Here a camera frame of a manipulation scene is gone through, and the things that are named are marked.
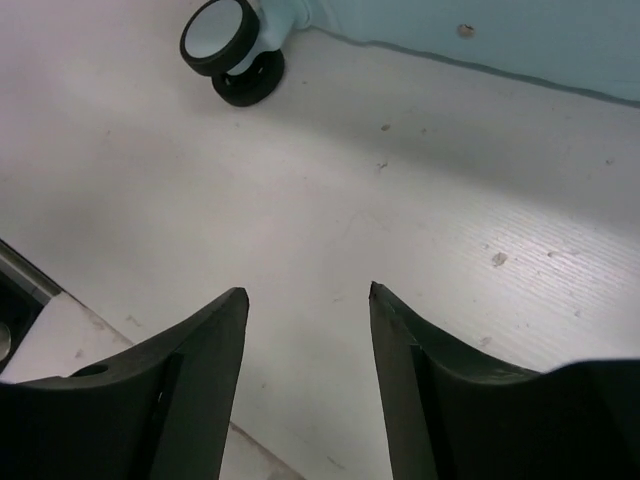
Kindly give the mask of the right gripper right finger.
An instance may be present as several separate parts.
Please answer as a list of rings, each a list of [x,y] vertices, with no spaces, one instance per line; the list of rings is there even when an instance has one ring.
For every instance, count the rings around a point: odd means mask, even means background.
[[[638,477],[637,360],[540,373],[455,338],[382,284],[369,308],[395,478]]]

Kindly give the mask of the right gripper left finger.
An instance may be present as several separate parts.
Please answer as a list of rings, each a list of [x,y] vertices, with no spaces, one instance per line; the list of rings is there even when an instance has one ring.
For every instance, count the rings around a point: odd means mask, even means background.
[[[1,387],[5,479],[215,479],[241,367],[247,292],[67,377]]]

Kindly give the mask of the light blue hardshell suitcase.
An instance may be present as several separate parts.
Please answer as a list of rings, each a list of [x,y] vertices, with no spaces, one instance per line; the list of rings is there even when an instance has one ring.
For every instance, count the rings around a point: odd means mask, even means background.
[[[639,98],[635,1],[209,1],[186,23],[179,48],[226,102],[250,106],[280,82],[289,34],[310,27],[617,100]]]

